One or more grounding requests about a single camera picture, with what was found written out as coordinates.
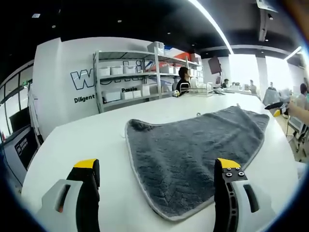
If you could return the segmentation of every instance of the floor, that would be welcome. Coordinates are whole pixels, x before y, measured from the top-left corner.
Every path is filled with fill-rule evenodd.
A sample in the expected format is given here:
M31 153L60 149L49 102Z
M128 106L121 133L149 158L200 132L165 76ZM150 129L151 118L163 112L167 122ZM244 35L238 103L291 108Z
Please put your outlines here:
M295 138L293 138L294 130L291 127L288 127L287 119L284 118L283 116L279 116L279 117L276 117L276 120L279 123L279 125L281 126L284 134L286 134L286 132L288 132L287 133L287 140L289 141L289 144L290 144L291 149L293 151L295 161L302 162L302 163L309 163L309 157L305 155L302 144L299 147L299 152L296 151L297 140Z

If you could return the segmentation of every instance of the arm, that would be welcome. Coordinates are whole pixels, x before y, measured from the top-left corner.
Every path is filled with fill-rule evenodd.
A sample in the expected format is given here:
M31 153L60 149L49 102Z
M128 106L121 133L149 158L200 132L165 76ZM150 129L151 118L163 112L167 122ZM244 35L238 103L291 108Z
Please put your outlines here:
M293 102L288 104L289 115L299 118L306 125L309 125L309 111L296 106Z

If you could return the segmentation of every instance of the fluorescent light strip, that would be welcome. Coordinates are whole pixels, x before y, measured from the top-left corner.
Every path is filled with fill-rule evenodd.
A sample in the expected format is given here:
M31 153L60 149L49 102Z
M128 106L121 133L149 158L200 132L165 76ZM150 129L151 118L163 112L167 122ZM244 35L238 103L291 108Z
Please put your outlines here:
M297 52L301 50L301 46L299 46L294 52L292 52L290 55L288 55L284 60L288 60L292 56L294 56Z
M199 11L202 12L202 14L210 21L210 23L213 25L213 27L217 30L217 32L219 33L219 35L221 36L221 38L223 39L223 42L225 43L225 45L227 46L227 49L230 51L231 54L234 54L231 45L229 44L229 42L227 41L225 35L223 34L223 32L221 31L220 27L218 26L218 24L216 23L216 21L212 18L212 16L208 13L208 11L206 11L206 9L197 1L197 0L188 0L189 2L191 2L193 5L195 5L196 8L199 9Z

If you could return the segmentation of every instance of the black ceiling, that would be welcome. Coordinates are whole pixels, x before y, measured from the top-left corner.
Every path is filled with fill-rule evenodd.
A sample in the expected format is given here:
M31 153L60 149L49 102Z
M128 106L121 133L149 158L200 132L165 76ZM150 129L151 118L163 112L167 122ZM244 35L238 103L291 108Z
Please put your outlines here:
M259 42L260 9L255 0L199 2L230 44L258 44L287 51L299 46L293 27L277 13L271 13L274 20L268 24L269 41ZM224 45L214 27L188 0L36 0L8 4L1 15L0 82L34 59L38 44L57 37L62 41L96 36L136 38L162 41L183 51ZM31 18L34 13L41 16Z

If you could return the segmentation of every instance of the shelf unit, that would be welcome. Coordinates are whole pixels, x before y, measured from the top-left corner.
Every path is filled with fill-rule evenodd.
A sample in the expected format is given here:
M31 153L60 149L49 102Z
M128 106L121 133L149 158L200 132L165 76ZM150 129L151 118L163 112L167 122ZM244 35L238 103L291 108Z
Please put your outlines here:
M141 61L141 67L142 71L141 73L132 73L132 74L120 74L120 75L109 75L109 76L100 76L98 74L98 67L99 63L106 62L106 61L124 61L124 60L140 60ZM147 61L152 61L155 63L155 70L156 72L145 72L145 63ZM114 106L114 105L120 105L127 102L134 102L138 100L144 100L144 99L150 99L150 98L162 98L162 96L169 96L171 93L162 93L161 91L161 77L171 77L171 78L177 78L177 74L173 73L160 73L159 69L159 63L171 63L174 66L176 65L182 65L187 68L196 68L198 65L197 63L193 63L191 61L188 61L183 59L178 59L174 57L169 56L161 56L157 53L151 53L151 52L143 52L143 51L109 51L109 52L102 52L102 51L96 51L93 54L93 70L94 70L94 83L95 83L95 92L96 92L96 99L97 99L97 105L98 110L100 113L103 113L106 111L106 107ZM127 79L127 78L142 78L144 83L147 83L148 77L156 77L157 80L157 94L152 94L150 96L145 96L141 98L134 98L129 100L118 100L118 101L112 101L108 102L106 104L103 104L102 100L102 92L101 92L101 83L106 81L112 81L112 80L120 80L120 79Z

